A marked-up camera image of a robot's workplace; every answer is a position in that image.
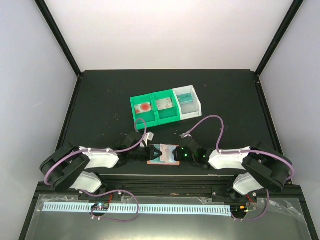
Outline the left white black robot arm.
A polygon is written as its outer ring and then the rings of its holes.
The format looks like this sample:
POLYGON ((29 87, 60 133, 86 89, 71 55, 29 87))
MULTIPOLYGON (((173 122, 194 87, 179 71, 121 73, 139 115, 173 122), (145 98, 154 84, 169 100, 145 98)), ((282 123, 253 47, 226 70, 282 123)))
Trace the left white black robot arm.
POLYGON ((151 132, 142 135, 132 131, 114 148, 86 148, 67 143, 48 157, 39 170, 44 175, 44 183, 58 193, 68 189, 81 189, 101 200, 107 195, 108 188, 102 183, 98 173, 87 170, 120 168, 130 160, 153 161, 163 153, 159 146, 147 144, 152 138, 151 132))

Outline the white pagoda credit card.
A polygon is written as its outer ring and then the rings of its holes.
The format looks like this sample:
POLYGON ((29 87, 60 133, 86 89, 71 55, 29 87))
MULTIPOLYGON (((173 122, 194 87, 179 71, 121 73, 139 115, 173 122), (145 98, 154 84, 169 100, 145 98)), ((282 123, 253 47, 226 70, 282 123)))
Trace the white pagoda credit card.
POLYGON ((155 102, 156 102, 157 109, 159 111, 171 109, 174 107, 172 99, 170 97, 158 99, 155 102))

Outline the black frame post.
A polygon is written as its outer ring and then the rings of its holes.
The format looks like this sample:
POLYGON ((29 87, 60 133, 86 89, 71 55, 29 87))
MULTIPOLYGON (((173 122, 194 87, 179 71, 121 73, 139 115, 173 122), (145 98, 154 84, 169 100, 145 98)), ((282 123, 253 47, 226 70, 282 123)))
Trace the black frame post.
POLYGON ((54 35, 59 47, 61 48, 62 52, 64 53, 64 56, 66 57, 68 63, 70 64, 73 72, 75 75, 79 78, 82 76, 82 71, 80 70, 67 42, 65 41, 65 38, 63 34, 60 31, 59 26, 57 25, 49 7, 47 6, 46 2, 44 0, 34 0, 36 3, 38 9, 40 10, 43 18, 45 19, 48 27, 50 28, 52 34, 54 35))
POLYGON ((274 37, 272 38, 266 52, 264 53, 257 69, 255 70, 255 75, 260 77, 266 68, 268 62, 270 61, 272 55, 277 49, 279 43, 290 27, 292 21, 294 20, 296 14, 298 13, 300 7, 302 6, 304 0, 293 0, 288 11, 286 12, 281 24, 279 25, 274 37))

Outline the pink leather card holder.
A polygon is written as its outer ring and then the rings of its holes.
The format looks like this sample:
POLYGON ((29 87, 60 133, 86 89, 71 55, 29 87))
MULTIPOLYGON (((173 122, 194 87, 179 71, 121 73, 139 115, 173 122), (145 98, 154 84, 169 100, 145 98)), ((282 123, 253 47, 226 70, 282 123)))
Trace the pink leather card holder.
POLYGON ((171 144, 152 144, 156 150, 160 151, 161 155, 156 151, 151 159, 147 162, 148 165, 162 165, 162 166, 179 166, 180 162, 176 160, 176 148, 178 145, 171 144))

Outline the right black frame post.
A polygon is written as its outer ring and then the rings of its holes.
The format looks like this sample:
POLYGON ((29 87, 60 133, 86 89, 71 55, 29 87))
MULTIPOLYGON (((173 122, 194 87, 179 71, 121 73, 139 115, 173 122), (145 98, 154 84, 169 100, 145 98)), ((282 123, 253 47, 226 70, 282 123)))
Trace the right black frame post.
POLYGON ((293 0, 288 11, 286 12, 281 24, 279 25, 274 37, 272 38, 266 52, 264 53, 257 69, 255 70, 255 75, 260 77, 266 68, 268 62, 270 61, 272 55, 277 49, 279 43, 290 27, 292 21, 294 20, 296 14, 298 13, 300 7, 302 6, 304 0, 293 0))

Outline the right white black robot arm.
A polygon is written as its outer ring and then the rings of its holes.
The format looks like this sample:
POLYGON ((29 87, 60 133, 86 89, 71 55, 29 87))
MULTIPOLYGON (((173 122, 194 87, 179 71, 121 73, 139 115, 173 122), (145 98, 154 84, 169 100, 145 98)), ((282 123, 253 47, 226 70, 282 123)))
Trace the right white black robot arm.
POLYGON ((204 170, 241 170, 225 187, 213 193, 231 203, 239 203, 258 190, 280 193, 295 173, 292 162, 282 154, 257 142, 238 149, 203 148, 193 138, 182 138, 171 153, 176 161, 188 161, 204 170))

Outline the middle green bin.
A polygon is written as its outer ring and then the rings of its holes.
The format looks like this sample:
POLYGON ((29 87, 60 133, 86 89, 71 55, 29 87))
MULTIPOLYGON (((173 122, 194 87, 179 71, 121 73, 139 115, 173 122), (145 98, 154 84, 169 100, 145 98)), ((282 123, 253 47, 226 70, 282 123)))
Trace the middle green bin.
POLYGON ((178 102, 172 89, 153 92, 151 95, 159 125, 179 122, 181 120, 178 102))

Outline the white bin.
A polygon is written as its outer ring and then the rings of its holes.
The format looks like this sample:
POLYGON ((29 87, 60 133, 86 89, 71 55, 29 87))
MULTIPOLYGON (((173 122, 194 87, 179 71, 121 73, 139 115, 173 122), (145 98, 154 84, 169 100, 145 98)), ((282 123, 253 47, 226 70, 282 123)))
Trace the white bin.
POLYGON ((202 116, 201 102, 193 85, 172 89, 179 109, 180 120, 188 120, 202 116))

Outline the left green bin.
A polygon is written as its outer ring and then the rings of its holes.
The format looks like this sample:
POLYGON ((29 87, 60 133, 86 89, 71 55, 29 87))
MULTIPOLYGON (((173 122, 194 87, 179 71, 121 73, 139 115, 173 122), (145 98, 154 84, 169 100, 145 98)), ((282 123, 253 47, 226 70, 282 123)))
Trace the left green bin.
POLYGON ((159 125, 159 113, 151 93, 131 97, 130 104, 134 122, 141 118, 148 128, 159 125))

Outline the left black frame post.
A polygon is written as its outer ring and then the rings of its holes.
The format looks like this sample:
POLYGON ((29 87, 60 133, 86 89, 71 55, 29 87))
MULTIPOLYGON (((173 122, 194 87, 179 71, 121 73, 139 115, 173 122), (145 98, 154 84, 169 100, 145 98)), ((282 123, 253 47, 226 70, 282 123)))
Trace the left black frame post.
POLYGON ((59 26, 57 25, 49 7, 47 6, 46 2, 44 0, 34 0, 36 3, 38 9, 40 10, 43 18, 45 19, 48 27, 50 28, 52 34, 54 35, 59 47, 61 48, 62 52, 64 53, 64 56, 66 57, 68 63, 70 64, 73 72, 75 75, 79 78, 82 76, 82 71, 80 70, 67 42, 65 41, 65 38, 63 34, 60 31, 59 26))

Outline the teal chip credit card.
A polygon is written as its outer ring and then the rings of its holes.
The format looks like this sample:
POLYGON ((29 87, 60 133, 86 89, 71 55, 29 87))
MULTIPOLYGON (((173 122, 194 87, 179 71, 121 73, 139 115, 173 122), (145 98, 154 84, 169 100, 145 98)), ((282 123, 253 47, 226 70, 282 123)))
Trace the teal chip credit card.
POLYGON ((150 162, 160 159, 163 153, 158 149, 151 149, 150 150, 150 162))

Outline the green bin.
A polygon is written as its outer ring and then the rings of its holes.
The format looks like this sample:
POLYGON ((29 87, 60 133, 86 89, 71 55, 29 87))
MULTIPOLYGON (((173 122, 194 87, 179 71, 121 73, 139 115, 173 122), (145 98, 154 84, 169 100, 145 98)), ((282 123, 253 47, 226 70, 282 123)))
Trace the green bin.
POLYGON ((179 122, 181 120, 178 102, 172 89, 153 92, 151 95, 159 125, 179 122))
POLYGON ((131 97, 130 104, 134 122, 141 118, 148 128, 159 125, 159 113, 151 93, 131 97))

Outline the red white credit card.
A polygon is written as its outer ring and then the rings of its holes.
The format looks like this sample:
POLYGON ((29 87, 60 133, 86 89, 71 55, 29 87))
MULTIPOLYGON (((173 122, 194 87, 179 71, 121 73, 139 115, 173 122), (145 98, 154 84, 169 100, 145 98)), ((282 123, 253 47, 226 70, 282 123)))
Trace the red white credit card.
POLYGON ((143 114, 152 111, 152 104, 150 102, 144 102, 134 105, 135 114, 143 114))

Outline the right electronics board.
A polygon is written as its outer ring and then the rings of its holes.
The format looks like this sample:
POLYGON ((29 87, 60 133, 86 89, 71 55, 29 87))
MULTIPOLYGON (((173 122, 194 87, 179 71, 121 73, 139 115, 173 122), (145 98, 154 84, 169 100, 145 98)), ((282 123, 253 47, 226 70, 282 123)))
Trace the right electronics board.
POLYGON ((246 214, 250 211, 255 211, 257 208, 255 205, 231 205, 230 211, 232 214, 246 214))

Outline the left electronics board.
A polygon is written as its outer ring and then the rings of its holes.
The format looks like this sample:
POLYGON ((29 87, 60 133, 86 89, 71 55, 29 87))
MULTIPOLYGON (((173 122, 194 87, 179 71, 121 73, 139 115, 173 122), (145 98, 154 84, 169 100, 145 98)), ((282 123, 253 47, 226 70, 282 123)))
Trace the left electronics board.
POLYGON ((107 211, 109 209, 108 203, 95 203, 91 207, 91 211, 107 211))

